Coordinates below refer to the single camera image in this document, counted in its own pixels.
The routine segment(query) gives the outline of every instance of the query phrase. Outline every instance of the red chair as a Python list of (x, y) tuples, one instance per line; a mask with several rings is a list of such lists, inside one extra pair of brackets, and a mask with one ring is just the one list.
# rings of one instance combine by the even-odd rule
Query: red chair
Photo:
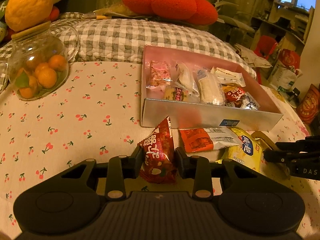
[(278, 45), (277, 41), (274, 38), (263, 35), (258, 41), (256, 49), (253, 51), (259, 57), (268, 59), (269, 56), (273, 53), (276, 46)]

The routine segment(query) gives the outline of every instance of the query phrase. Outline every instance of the barcode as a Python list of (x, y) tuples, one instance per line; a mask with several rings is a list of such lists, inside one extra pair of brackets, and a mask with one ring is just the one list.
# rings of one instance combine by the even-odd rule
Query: barcode
[(207, 128), (209, 132), (225, 133), (221, 128)]
[(231, 137), (215, 137), (215, 141), (224, 141), (224, 142), (233, 142), (233, 138)]
[(198, 76), (198, 80), (200, 80), (200, 79), (202, 79), (202, 78), (207, 77), (207, 74), (206, 74), (205, 71), (199, 69), (199, 70), (197, 71), (197, 76)]

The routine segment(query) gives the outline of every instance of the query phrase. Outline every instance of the ribbed black surface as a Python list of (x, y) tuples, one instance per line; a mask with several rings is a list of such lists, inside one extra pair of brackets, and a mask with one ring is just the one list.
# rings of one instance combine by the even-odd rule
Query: ribbed black surface
[(239, 232), (220, 219), (208, 202), (187, 192), (133, 192), (109, 203), (91, 225), (64, 236), (22, 233), (17, 240), (300, 240), (296, 233), (262, 237)]

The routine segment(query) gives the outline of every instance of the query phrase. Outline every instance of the pink snack package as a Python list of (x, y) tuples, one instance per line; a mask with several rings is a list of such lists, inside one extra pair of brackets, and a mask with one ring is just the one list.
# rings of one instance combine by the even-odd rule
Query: pink snack package
[(167, 85), (171, 85), (169, 65), (162, 61), (150, 61), (150, 81), (147, 88), (153, 90), (165, 90)]

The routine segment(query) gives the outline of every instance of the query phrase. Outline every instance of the red triangular snack package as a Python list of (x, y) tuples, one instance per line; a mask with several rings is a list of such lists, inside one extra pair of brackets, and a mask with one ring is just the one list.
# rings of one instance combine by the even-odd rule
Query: red triangular snack package
[(174, 145), (170, 117), (166, 117), (152, 134), (138, 143), (145, 153), (140, 176), (151, 183), (176, 182), (177, 169), (173, 165)]

